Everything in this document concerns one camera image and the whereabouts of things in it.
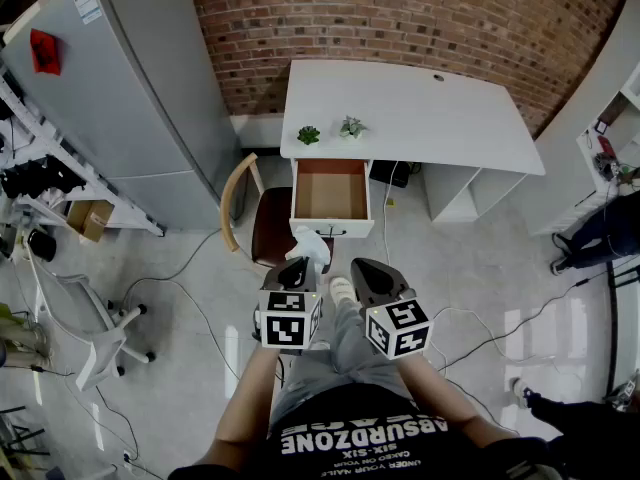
chair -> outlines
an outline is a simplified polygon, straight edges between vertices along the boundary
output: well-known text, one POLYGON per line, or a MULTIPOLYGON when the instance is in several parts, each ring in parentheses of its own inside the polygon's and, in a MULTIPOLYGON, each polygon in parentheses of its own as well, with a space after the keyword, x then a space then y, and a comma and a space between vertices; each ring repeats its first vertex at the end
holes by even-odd
POLYGON ((147 312, 146 306, 140 304, 131 311, 124 309, 113 311, 114 317, 117 319, 116 322, 108 312, 108 309, 112 309, 111 304, 105 308, 96 292, 89 285, 88 277, 84 275, 57 276, 42 265, 29 246, 27 246, 27 252, 36 284, 42 294, 44 309, 49 314, 49 317, 66 334, 89 346, 89 357, 76 378, 76 385, 80 391, 87 391, 97 386, 110 375, 114 377, 124 375, 124 368, 116 364, 116 357, 120 351, 141 363, 149 363, 155 360, 153 352, 142 354, 129 347, 126 344, 127 336, 124 333, 124 328, 127 325, 139 315, 147 312), (58 293, 64 293, 68 300, 72 302, 72 305, 76 306, 81 312, 86 310, 87 306, 95 310, 102 320, 105 330, 89 334, 63 323, 56 316, 53 308, 55 290, 58 290, 58 293))
MULTIPOLYGON (((285 261, 285 254, 293 249, 298 242, 293 237, 289 226, 293 188, 276 187, 265 190, 256 165, 257 159, 257 155, 251 153, 240 162, 229 176, 220 201, 220 228, 222 238, 229 250, 242 256, 245 261, 250 261, 253 269, 263 275, 266 273, 265 267, 273 268, 278 263, 285 261), (260 194, 256 220, 253 224, 250 256, 240 247, 233 235, 229 216, 233 193, 247 168, 251 170, 251 175, 260 194)), ((333 257, 333 238, 324 238, 323 240, 329 247, 331 257, 333 257)), ((326 265, 322 273, 326 274, 330 267, 331 264, 326 265)))

red magnet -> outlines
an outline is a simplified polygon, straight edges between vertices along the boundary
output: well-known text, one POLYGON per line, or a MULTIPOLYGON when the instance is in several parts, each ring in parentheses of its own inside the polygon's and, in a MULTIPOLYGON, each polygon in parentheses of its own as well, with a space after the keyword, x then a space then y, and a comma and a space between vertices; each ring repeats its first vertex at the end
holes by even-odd
POLYGON ((33 69, 36 73, 50 73, 60 76, 55 37, 32 28, 31 56, 33 57, 33 69))

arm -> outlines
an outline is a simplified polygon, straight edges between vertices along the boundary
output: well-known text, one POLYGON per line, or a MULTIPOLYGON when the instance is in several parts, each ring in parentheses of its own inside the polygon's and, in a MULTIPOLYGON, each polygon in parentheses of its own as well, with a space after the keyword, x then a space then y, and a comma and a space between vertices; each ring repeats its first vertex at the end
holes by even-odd
POLYGON ((422 355, 411 354, 394 362, 418 407, 443 417, 476 446, 484 448, 496 441, 516 437, 480 416, 471 402, 452 387, 422 355))
POLYGON ((213 444, 197 464, 217 464, 240 472, 265 440, 279 354, 279 349, 256 347, 220 418, 213 444))

electrical outlet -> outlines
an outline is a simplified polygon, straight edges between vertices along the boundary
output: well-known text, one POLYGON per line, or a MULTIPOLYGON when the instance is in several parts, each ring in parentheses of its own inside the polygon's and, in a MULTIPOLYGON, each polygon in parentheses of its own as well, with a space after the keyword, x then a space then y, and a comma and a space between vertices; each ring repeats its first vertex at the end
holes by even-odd
MULTIPOLYGON (((129 450, 125 450, 124 451, 124 457, 128 458, 129 460, 131 460, 132 457, 132 453, 129 450)), ((129 472, 129 473, 133 473, 133 466, 131 464, 129 464, 129 462, 127 462, 126 460, 122 459, 122 462, 124 463, 123 466, 124 468, 129 472)))

white office chair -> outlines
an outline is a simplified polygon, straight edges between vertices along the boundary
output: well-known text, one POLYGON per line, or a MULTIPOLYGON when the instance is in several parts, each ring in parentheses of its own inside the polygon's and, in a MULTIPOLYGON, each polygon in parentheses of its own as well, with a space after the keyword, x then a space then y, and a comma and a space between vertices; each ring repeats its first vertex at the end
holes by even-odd
POLYGON ((41 261, 34 256, 28 246, 27 251, 33 275, 42 294, 44 309, 49 314, 49 317, 66 334, 89 345, 89 357, 76 378, 76 385, 80 391, 91 389, 110 375, 114 377, 124 375, 124 369, 116 364, 116 357, 120 350, 141 363, 149 363, 155 360, 153 352, 141 354, 125 344, 127 336, 124 333, 124 328, 136 317, 147 312, 147 308, 143 304, 138 305, 131 311, 121 309, 118 312, 114 312, 114 316, 117 318, 117 321, 114 321, 96 292, 89 286, 89 278, 87 276, 57 276, 42 265, 41 261), (97 333, 86 333, 60 321, 52 307, 54 299, 52 292, 55 289, 63 290, 73 305, 78 308, 83 309, 83 306, 93 307, 104 322, 106 330, 97 333))

